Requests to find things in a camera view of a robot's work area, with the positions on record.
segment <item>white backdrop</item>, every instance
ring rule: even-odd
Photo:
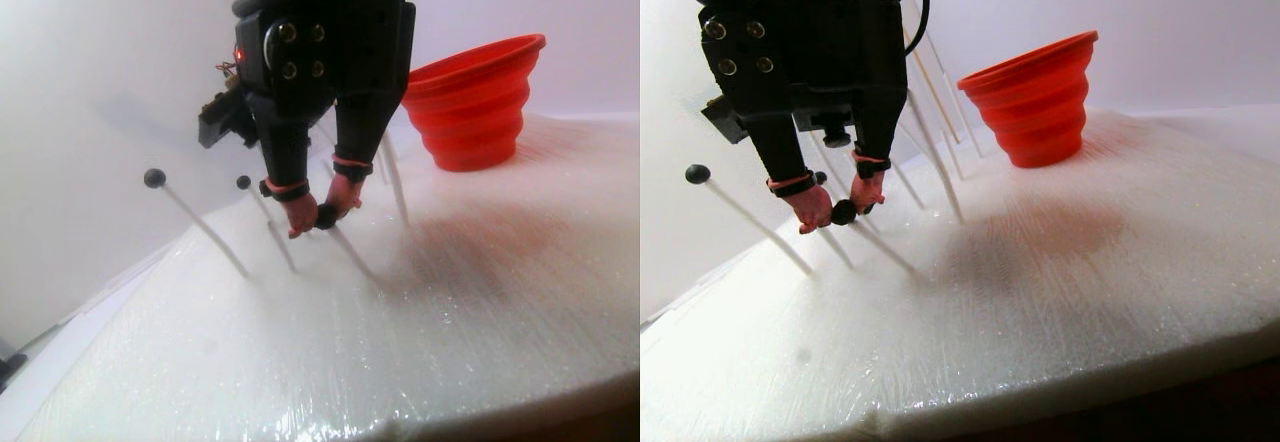
[[[221,90],[233,0],[4,0],[0,4],[0,341],[19,347],[99,293],[188,222],[141,177],[164,168],[197,211],[242,196],[261,158],[229,136],[196,142]],[[412,0],[413,63],[511,35],[548,46],[526,105],[635,111],[639,0]],[[402,113],[393,123],[406,123]]]

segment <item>screw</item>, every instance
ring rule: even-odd
[[[708,20],[703,26],[703,29],[707,31],[707,35],[709,35],[710,38],[716,38],[716,40],[722,40],[722,38],[724,38],[724,35],[728,33],[728,31],[724,29],[723,23],[719,23],[717,20]]]
[[[721,59],[719,64],[717,64],[717,68],[719,68],[723,76],[735,76],[735,73],[737,73],[737,64],[731,61],[730,59]]]
[[[293,27],[293,23],[285,22],[283,26],[280,26],[280,38],[283,38],[285,44],[291,44],[293,38],[298,38],[298,31],[296,27]]]
[[[750,35],[754,38],[763,38],[764,26],[760,22],[750,20],[746,23],[746,35]]]

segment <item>white stick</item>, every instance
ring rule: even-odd
[[[731,206],[733,210],[737,210],[737,213],[741,214],[744,218],[746,218],[746,222],[750,222],[751,225],[756,228],[756,231],[760,231],[760,233],[763,233],[765,237],[773,241],[773,245],[777,245],[778,249],[782,249],[782,254],[786,254],[787,258],[791,259],[791,263],[795,263],[796,268],[800,268],[800,272],[804,272],[805,275],[813,274],[813,268],[809,268],[809,264],[805,264],[804,259],[800,259],[800,254],[796,254],[795,249],[792,249],[791,245],[787,243],[787,241],[782,240],[782,237],[778,237],[777,233],[774,233],[773,231],[769,231],[768,227],[764,227],[764,224],[756,220],[755,217],[751,215],[751,213],[746,211],[746,209],[742,208],[742,205],[733,201],[727,193],[724,193],[724,191],[721,190],[721,187],[716,184],[714,181],[703,182],[703,184],[707,186],[708,190],[712,190],[712,192],[716,192],[716,195],[718,195],[719,199],[724,201],[724,204],[728,204],[728,206]]]
[[[230,260],[232,265],[236,265],[236,269],[238,273],[241,273],[241,277],[248,278],[248,270],[246,270],[244,265],[239,263],[239,259],[236,258],[236,254],[232,252],[232,247],[227,246],[227,242],[223,241],[223,237],[219,237],[218,233],[214,233],[212,228],[210,228],[209,224],[206,224],[205,220],[200,218],[200,215],[196,215],[196,213],[191,210],[191,206],[187,205],[187,202],[182,201],[182,199],[178,199],[178,193],[174,193],[173,190],[169,190],[168,184],[161,186],[160,190],[164,190],[165,193],[169,193],[169,199],[173,199],[174,204],[178,204],[178,206],[182,208],[182,211],[186,211],[187,215],[191,217],[191,222],[193,222],[196,227],[200,227],[201,231],[205,231],[205,234],[209,236],[209,238],[214,240],[214,245],[216,245],[218,249],[223,251],[223,255],[227,255],[227,259]]]
[[[389,172],[392,178],[392,190],[396,191],[396,205],[401,210],[401,220],[404,223],[404,227],[408,227],[408,209],[404,205],[404,191],[399,184],[399,168],[396,167],[396,149],[387,132],[383,132],[383,150],[387,154],[383,161],[387,164],[387,172]]]
[[[379,154],[381,154],[381,158],[383,158],[383,163],[384,163],[384,164],[388,164],[388,165],[390,165],[390,164],[396,163],[396,160],[390,160],[390,159],[389,159],[389,158],[387,156],[387,152],[385,152],[385,151],[381,151],[381,150],[379,150],[378,152],[379,152]],[[384,167],[374,167],[374,172],[378,172],[378,178],[381,178],[381,179],[383,179],[383,184],[388,184],[388,183],[390,183],[390,182],[392,182],[392,181],[389,181],[389,178],[387,178],[387,168],[384,168]]]
[[[951,155],[951,164],[956,167],[956,177],[964,182],[964,170],[960,170],[960,159],[956,158],[956,149],[951,145],[951,137],[947,137],[947,131],[942,129],[942,145],[947,146],[947,155]]]
[[[831,232],[827,232],[826,228],[819,228],[818,233],[822,234],[822,238],[827,241],[827,245],[831,246],[831,250],[836,251],[836,255],[840,256],[840,260],[845,261],[845,266],[849,268],[850,270],[854,269],[852,260],[849,260],[849,254],[845,254],[845,250],[840,247],[838,242],[836,242],[836,236],[832,236]]]
[[[256,195],[250,192],[248,199],[252,199],[257,204],[259,210],[262,210],[262,217],[266,217],[266,222],[275,222],[275,217],[271,217],[270,210],[266,209],[266,204]]]
[[[906,263],[906,259],[902,259],[902,256],[899,255],[897,251],[892,250],[892,247],[884,243],[883,240],[881,240],[878,236],[876,236],[874,233],[869,232],[865,227],[859,224],[858,220],[849,224],[849,228],[852,228],[854,232],[863,236],[863,238],[865,238],[868,242],[872,242],[872,245],[874,245],[876,249],[881,250],[884,255],[888,255],[890,259],[893,259],[893,263],[901,265],[901,268],[905,269],[908,273],[915,275],[915,268],[911,266],[911,264]]]
[[[813,142],[813,147],[818,151],[818,158],[822,158],[822,163],[827,164],[827,172],[831,174],[832,181],[836,181],[836,186],[840,187],[841,193],[850,193],[849,183],[845,183],[845,178],[840,176],[840,170],[836,170],[836,164],[832,164],[831,159],[827,158],[827,151],[823,150],[827,146],[818,142],[818,135],[814,135],[814,131],[809,131],[809,141]]]
[[[899,168],[892,159],[888,161],[888,167],[893,168],[893,173],[897,174],[897,179],[900,179],[902,182],[902,186],[906,187],[906,192],[911,195],[911,200],[915,200],[915,205],[919,205],[920,209],[924,209],[924,202],[920,201],[920,196],[915,193],[915,187],[913,187],[911,182],[906,179],[906,174],[902,173],[902,169]]]
[[[284,263],[289,263],[289,272],[298,273],[298,268],[293,265],[293,256],[289,255],[289,249],[284,245],[284,238],[280,238],[280,233],[275,232],[275,218],[266,210],[266,204],[262,204],[262,200],[252,192],[248,195],[248,199],[252,199],[257,208],[262,210],[262,217],[266,218],[266,232],[270,233],[271,240],[275,241],[275,246],[284,255]]]
[[[374,270],[370,270],[369,265],[365,265],[365,260],[361,259],[360,254],[356,252],[356,247],[351,245],[351,241],[347,240],[347,236],[343,236],[342,231],[338,229],[338,225],[330,227],[329,231],[326,232],[333,234],[333,240],[338,241],[338,245],[347,251],[347,255],[351,256],[351,260],[356,263],[356,268],[358,268],[360,272],[365,274],[365,277],[369,277],[370,279],[378,279],[378,277],[374,275]]]
[[[914,91],[906,91],[906,102],[911,105],[911,113],[915,114],[915,123],[920,128],[920,136],[924,137],[924,150],[929,161],[933,161],[933,168],[937,169],[938,177],[942,178],[942,190],[947,192],[947,200],[951,202],[951,210],[955,211],[956,219],[964,223],[964,215],[960,214],[960,201],[956,200],[955,187],[951,186],[951,176],[947,174],[947,169],[942,167],[942,156],[938,155],[938,149],[933,146],[933,137],[929,136],[929,127],[924,126],[924,117],[920,117],[920,109],[915,105]]]
[[[284,246],[284,238],[280,238],[280,232],[276,231],[274,220],[266,220],[266,231],[271,233],[271,240],[275,241],[275,246],[280,250],[280,255],[284,255],[284,263],[289,264],[289,272],[298,273],[297,265],[293,265],[293,255],[289,255],[289,247]]]
[[[902,36],[910,40],[910,35],[906,35],[906,27],[902,27]],[[938,113],[942,114],[942,122],[946,123],[945,129],[950,129],[951,137],[955,138],[956,143],[960,143],[960,135],[957,135],[955,126],[951,126],[951,117],[947,117],[947,109],[942,108],[942,97],[938,96],[937,88],[933,87],[933,78],[929,77],[929,72],[925,70],[924,68],[924,59],[920,58],[919,45],[916,45],[915,49],[911,50],[911,56],[915,58],[915,67],[919,68],[920,76],[924,77],[924,86],[928,86],[929,94],[933,94],[933,104],[937,104]]]
[[[947,72],[942,72],[942,81],[947,85],[947,94],[951,94],[951,105],[955,106],[956,113],[960,114],[960,123],[964,124],[965,135],[969,135],[969,141],[973,143],[973,150],[978,152],[978,158],[983,158],[982,149],[978,146],[978,138],[973,136],[973,127],[969,126],[969,117],[965,117],[964,109],[960,108],[960,97],[956,96],[956,86],[951,85],[951,76]]]

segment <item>styrofoam surface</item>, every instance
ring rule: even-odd
[[[369,178],[338,227],[376,279],[319,231],[291,274],[252,200],[209,215],[251,279],[188,231],[22,439],[466,439],[634,400],[636,126],[525,127],[481,172],[402,149],[410,228]]]
[[[762,242],[650,327],[643,438],[929,439],[1280,354],[1272,164],[1102,110],[1056,167],[960,155],[963,225],[929,167],[908,172],[927,210],[891,176],[870,215],[918,278],[788,222],[813,278]]]

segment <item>white wall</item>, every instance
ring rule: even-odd
[[[960,78],[1097,29],[1088,76],[1089,104],[1098,108],[1276,102],[1276,6],[1280,0],[933,0],[929,35]]]
[[[197,211],[242,192],[261,158],[228,136],[196,142],[221,90],[232,0],[4,0],[0,4],[0,340],[19,347],[189,225],[141,183],[148,167]],[[412,0],[413,63],[511,35],[548,46],[526,109],[635,111],[639,0]],[[397,122],[404,123],[403,110]]]

